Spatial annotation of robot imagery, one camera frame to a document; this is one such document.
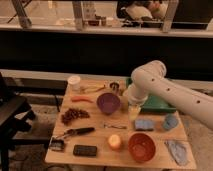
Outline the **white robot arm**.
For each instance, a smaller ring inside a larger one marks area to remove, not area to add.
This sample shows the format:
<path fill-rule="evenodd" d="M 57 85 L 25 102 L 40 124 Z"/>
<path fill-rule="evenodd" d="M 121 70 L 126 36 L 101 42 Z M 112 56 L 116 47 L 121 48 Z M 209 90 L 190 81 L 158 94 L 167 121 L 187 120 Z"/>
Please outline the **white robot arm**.
<path fill-rule="evenodd" d="M 213 130 L 213 97 L 175 84 L 165 75 L 166 66 L 159 60 L 135 68 L 125 91 L 129 104 L 141 106 L 151 93 Z"/>

